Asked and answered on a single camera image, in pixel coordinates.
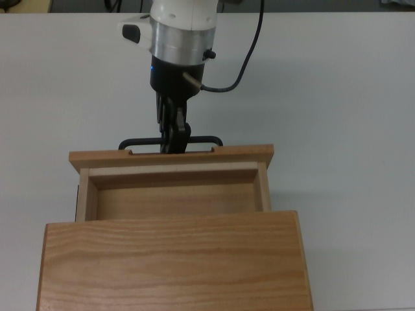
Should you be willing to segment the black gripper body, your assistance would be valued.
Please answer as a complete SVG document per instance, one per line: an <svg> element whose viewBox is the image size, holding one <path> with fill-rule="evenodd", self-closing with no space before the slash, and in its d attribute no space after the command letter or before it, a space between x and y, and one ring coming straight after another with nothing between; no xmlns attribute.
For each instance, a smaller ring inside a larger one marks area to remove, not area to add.
<svg viewBox="0 0 415 311"><path fill-rule="evenodd" d="M175 103L183 104L200 91L200 88L188 82L183 74L189 73L193 78L201 82L204 67L204 64L175 65L153 56L150 70L150 85L157 94L163 95Z"/></svg>

